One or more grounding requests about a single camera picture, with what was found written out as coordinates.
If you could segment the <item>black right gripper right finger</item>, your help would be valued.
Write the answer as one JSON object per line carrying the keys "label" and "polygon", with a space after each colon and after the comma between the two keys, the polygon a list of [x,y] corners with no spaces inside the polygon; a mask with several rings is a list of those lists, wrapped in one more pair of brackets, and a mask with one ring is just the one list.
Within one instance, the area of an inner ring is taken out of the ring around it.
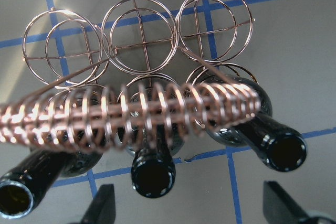
{"label": "black right gripper right finger", "polygon": [[268,223],[306,223],[308,214],[276,181],[264,181],[263,214]]}

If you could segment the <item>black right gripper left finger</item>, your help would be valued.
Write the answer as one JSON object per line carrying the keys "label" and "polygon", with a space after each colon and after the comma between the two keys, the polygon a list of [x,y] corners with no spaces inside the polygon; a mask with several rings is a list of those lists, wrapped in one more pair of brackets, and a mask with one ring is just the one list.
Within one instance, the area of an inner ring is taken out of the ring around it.
{"label": "black right gripper left finger", "polygon": [[116,218],[114,184],[101,185],[80,223],[113,224]]}

